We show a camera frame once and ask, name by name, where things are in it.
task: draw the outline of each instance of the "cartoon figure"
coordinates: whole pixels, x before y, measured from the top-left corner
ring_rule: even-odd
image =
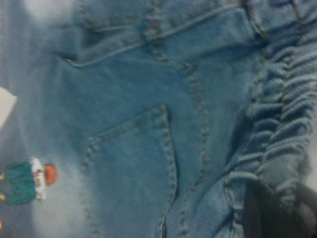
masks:
[[[8,194],[0,193],[0,201],[9,206],[29,203],[34,199],[46,200],[46,187],[57,179],[54,165],[42,166],[39,159],[32,158],[30,162],[11,164],[0,175],[0,181],[8,182],[11,191]]]

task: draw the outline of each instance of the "white object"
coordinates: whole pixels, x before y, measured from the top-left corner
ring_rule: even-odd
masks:
[[[31,164],[35,182],[36,195],[37,197],[39,197],[39,200],[46,200],[46,183],[44,168],[40,160],[34,157],[31,159]]]

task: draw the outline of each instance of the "stitching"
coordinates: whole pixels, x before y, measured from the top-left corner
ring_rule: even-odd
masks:
[[[191,195],[196,191],[198,185],[200,185],[205,180],[205,168],[208,165],[208,157],[207,157],[207,138],[209,135],[209,126],[208,126],[208,111],[206,107],[206,102],[204,100],[204,92],[203,88],[201,86],[201,82],[197,77],[197,74],[195,73],[194,69],[187,63],[178,63],[172,59],[170,59],[167,55],[162,53],[161,50],[161,38],[153,37],[158,32],[158,26],[155,24],[152,26],[153,32],[149,34],[149,43],[152,51],[152,54],[154,58],[156,58],[158,61],[170,63],[180,71],[184,72],[186,82],[190,86],[192,99],[196,105],[196,110],[199,116],[199,122],[200,122],[200,134],[201,134],[201,152],[200,152],[200,159],[202,161],[202,168],[200,170],[200,174],[194,183],[194,185],[191,187],[191,189],[186,193],[182,205],[181,205],[181,212],[180,212],[180,222],[179,222],[179,230],[180,230],[180,236],[182,238],[188,237],[188,228],[186,227],[185,220],[186,220],[186,212],[187,212],[187,205],[189,202],[189,199],[191,198]]]
[[[260,35],[266,40],[266,33],[265,32],[262,32],[262,33],[260,32]],[[267,47],[264,47],[261,50],[260,65],[262,65],[264,67],[266,66],[266,63],[268,61],[268,58],[266,57],[266,54],[267,54],[266,51],[267,51]],[[259,70],[259,75],[257,76],[257,78],[254,82],[254,89],[253,89],[253,101],[254,102],[252,102],[252,104],[250,105],[250,118],[251,118],[252,123],[253,123],[252,133],[250,135],[248,142],[246,143],[246,145],[243,149],[242,155],[238,159],[237,166],[239,166],[241,163],[245,162],[245,160],[241,161],[241,157],[245,156],[246,150],[249,148],[249,145],[250,145],[252,139],[254,138],[254,135],[256,134],[255,104],[260,101],[260,90],[259,89],[262,86],[263,78],[264,78],[263,75],[261,74],[262,70],[263,70],[263,68],[261,68]],[[231,173],[228,173],[228,175],[226,176],[226,179],[225,179],[225,181],[226,181],[225,191],[226,191],[227,197],[229,198],[229,201],[231,203],[232,208],[234,208],[233,195],[232,195],[232,191],[231,191],[232,182],[230,179],[230,174]],[[234,216],[234,218],[232,220],[232,233],[230,235],[232,238],[234,238],[236,236],[236,231],[235,231],[235,226],[234,226],[235,222],[237,223],[235,216]]]
[[[245,6],[246,6],[247,12],[249,13],[248,15],[250,16],[250,20],[253,23],[252,25],[254,26],[255,31],[257,33],[259,33],[262,36],[262,38],[266,39],[266,35],[267,35],[266,31],[264,29],[262,29],[262,27],[260,26],[260,24],[256,20],[256,14],[254,11],[254,7],[251,3],[252,0],[242,0],[242,1],[244,1],[244,3],[242,3],[242,4],[245,4]]]
[[[148,121],[153,118],[159,118],[163,115],[167,115],[167,109],[165,105],[161,105],[158,108],[151,109],[150,111],[143,113],[132,120],[124,122],[120,124],[119,126],[114,127],[113,129],[107,130],[106,132],[100,133],[88,139],[89,145],[87,148],[86,157],[84,158],[84,161],[82,162],[82,173],[81,173],[82,187],[80,191],[80,200],[83,204],[84,213],[85,213],[86,219],[88,220],[90,224],[91,231],[96,236],[96,238],[101,238],[104,236],[101,235],[101,232],[98,229],[98,226],[94,220],[94,216],[91,212],[88,201],[86,200],[87,197],[84,191],[84,184],[86,181],[86,172],[92,165],[95,158],[95,154],[100,150],[100,144],[123,134],[124,132],[136,127],[137,125],[142,124],[144,121]],[[167,170],[169,171],[169,180],[170,180],[170,187],[169,187],[170,195],[164,209],[164,215],[165,215],[165,213],[167,213],[170,210],[172,202],[176,196],[177,170],[176,170],[175,155],[174,155],[174,151],[172,147],[171,132],[169,130],[168,119],[166,116],[163,117],[162,124],[163,124],[163,130],[161,130],[162,137],[163,137],[162,146],[168,161]]]
[[[172,147],[171,131],[169,128],[167,117],[164,117],[164,120],[163,120],[162,136],[163,136],[164,153],[168,160],[167,170],[169,171],[169,182],[170,182],[169,199],[165,205],[165,209],[159,221],[159,227],[161,232],[160,237],[165,238],[164,237],[165,233],[163,228],[165,226],[165,219],[166,219],[167,213],[172,207],[172,204],[177,194],[177,169],[176,169],[175,153]]]
[[[102,140],[103,142],[108,141],[113,137],[121,135],[126,131],[134,128],[135,126],[144,123],[145,121],[161,116],[165,110],[165,106],[159,106],[158,108],[151,109],[150,111],[140,114],[139,116],[136,116],[135,118],[129,121],[121,123],[110,130],[107,130],[96,136],[90,137],[89,140],[93,143],[100,143],[100,140]]]
[[[208,165],[208,157],[207,157],[207,138],[209,135],[209,126],[207,123],[208,112],[206,103],[203,99],[203,89],[201,86],[201,82],[198,80],[197,75],[193,71],[193,69],[187,64],[181,66],[185,75],[187,76],[187,82],[192,90],[193,100],[196,104],[196,109],[198,111],[198,115],[200,118],[201,124],[201,160],[202,160],[202,168],[200,170],[200,174],[198,176],[197,181],[195,182],[194,186],[187,192],[181,208],[181,217],[180,217],[180,234],[182,237],[188,237],[188,229],[186,228],[185,220],[186,220],[186,210],[189,199],[191,195],[196,191],[198,185],[200,185],[205,180],[206,171],[205,168]]]
[[[164,38],[164,37],[167,37],[167,36],[169,36],[169,35],[172,35],[172,34],[174,34],[174,33],[177,33],[177,32],[179,32],[179,31],[181,31],[181,30],[184,30],[184,29],[186,29],[186,28],[188,28],[188,27],[190,27],[190,26],[192,26],[192,25],[194,25],[194,24],[197,24],[197,23],[199,23],[199,22],[201,22],[201,21],[204,21],[204,20],[206,20],[206,19],[208,19],[208,18],[210,18],[210,17],[212,17],[212,16],[214,16],[214,15],[216,15],[216,14],[219,14],[219,13],[221,13],[221,12],[223,12],[223,11],[229,9],[229,8],[232,8],[232,7],[234,7],[234,6],[236,6],[235,2],[232,3],[232,4],[227,4],[226,6],[221,6],[221,7],[219,7],[219,8],[212,9],[211,11],[207,12],[206,14],[200,15],[200,16],[198,16],[198,17],[195,17],[194,19],[192,19],[192,20],[190,20],[190,21],[188,21],[188,22],[185,22],[184,24],[182,24],[182,25],[180,25],[180,26],[178,26],[178,27],[175,27],[175,28],[173,28],[173,29],[166,30],[165,32],[161,32],[160,34],[154,34],[154,35],[152,35],[151,37],[149,37],[148,40],[154,42],[154,40],[162,39],[162,38]],[[121,52],[123,52],[123,51],[129,50],[129,49],[133,49],[133,48],[135,48],[135,47],[142,46],[142,45],[144,45],[146,42],[144,42],[144,41],[142,41],[142,40],[136,40],[136,42],[135,42],[132,46],[124,47],[123,50],[113,51],[113,52],[111,52],[111,53],[109,53],[109,54],[105,54],[105,55],[100,56],[100,57],[98,57],[98,58],[96,58],[96,59],[94,59],[94,60],[90,60],[90,61],[86,61],[86,62],[80,62],[80,58],[88,57],[88,56],[90,56],[90,55],[95,54],[96,52],[102,51],[102,50],[107,49],[107,48],[113,48],[113,47],[116,47],[116,46],[118,46],[118,45],[120,45],[120,44],[125,44],[125,42],[123,42],[123,41],[127,41],[127,40],[130,40],[130,39],[133,39],[133,37],[136,37],[136,36],[138,36],[138,35],[140,35],[140,34],[141,34],[141,33],[139,33],[139,32],[134,32],[134,33],[130,34],[130,35],[127,36],[127,37],[123,37],[123,38],[121,38],[121,39],[118,39],[118,40],[115,41],[115,42],[111,42],[111,43],[106,44],[106,45],[100,45],[99,47],[97,47],[97,48],[94,49],[93,51],[86,52],[86,53],[80,55],[80,56],[78,57],[79,60],[70,60],[70,59],[65,59],[65,60],[68,61],[68,62],[69,62],[70,64],[72,64],[73,66],[77,66],[77,67],[87,66],[87,65],[90,65],[90,64],[93,64],[93,63],[97,63],[97,62],[99,62],[99,61],[101,61],[101,60],[107,59],[107,58],[109,58],[109,57],[111,57],[111,56],[114,56],[114,55],[116,55],[116,54],[118,54],[118,53],[121,53]]]
[[[81,14],[81,16],[82,16],[82,18],[84,20],[85,28],[92,29],[93,28],[93,23],[90,20],[88,11],[86,10],[85,0],[78,0],[78,1],[79,1],[80,14]]]
[[[297,11],[298,10],[295,10],[296,9],[296,5],[294,4],[293,0],[290,0],[291,1],[291,4],[292,6],[294,7],[294,11]],[[294,52],[298,49],[298,46],[299,46],[299,43],[300,41],[302,40],[303,38],[303,33],[304,33],[304,30],[305,30],[305,27],[303,26],[303,22],[301,20],[301,18],[298,18],[298,21],[300,23],[300,27],[301,27],[301,34],[299,35],[299,39],[298,41],[296,42],[292,52],[291,52],[291,55],[289,56],[290,60],[288,60],[287,62],[287,70],[286,70],[286,75],[285,75],[285,79],[284,79],[284,82],[283,82],[283,86],[282,86],[282,93],[283,93],[283,96],[282,96],[282,103],[283,103],[283,106],[282,106],[282,112],[285,111],[285,107],[287,106],[287,101],[286,101],[286,96],[288,95],[288,92],[286,90],[286,85],[289,81],[289,77],[291,75],[291,72],[293,70],[293,61],[294,61]],[[280,129],[280,127],[283,125],[283,123],[281,122],[282,120],[282,113],[281,115],[279,116],[279,122],[280,122],[280,125],[276,127],[275,131],[273,132],[269,142],[268,142],[268,145],[266,147],[266,150],[264,152],[264,155],[268,152],[268,148],[270,146],[272,146],[272,139],[274,138],[276,132],[278,131],[278,129]],[[258,171],[256,172],[256,174],[260,177],[261,176],[261,167],[264,165],[264,163],[266,162],[266,159],[265,159],[265,156],[263,156],[262,158],[262,161],[261,161],[261,164],[260,166],[258,167]]]
[[[94,143],[90,143],[87,148],[87,155],[82,164],[82,173],[81,173],[82,188],[80,192],[80,198],[84,206],[84,213],[85,213],[86,219],[88,220],[89,225],[91,227],[91,232],[95,235],[95,237],[101,238],[100,231],[98,230],[96,222],[94,221],[94,218],[91,213],[91,209],[89,208],[88,202],[86,201],[85,191],[83,189],[84,187],[83,185],[85,184],[85,180],[86,180],[86,175],[84,173],[88,170],[91,163],[93,162],[94,155],[95,155],[95,152],[97,152],[97,150],[98,148],[96,147]]]

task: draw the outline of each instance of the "faded denim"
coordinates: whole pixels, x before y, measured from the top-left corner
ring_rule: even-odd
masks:
[[[314,0],[0,0],[0,168],[57,167],[6,238],[243,237],[245,187],[292,209],[317,99]]]

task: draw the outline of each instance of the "back pocket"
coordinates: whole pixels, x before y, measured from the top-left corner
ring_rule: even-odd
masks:
[[[166,106],[91,138],[83,175],[81,196],[96,237],[157,237],[177,187]]]

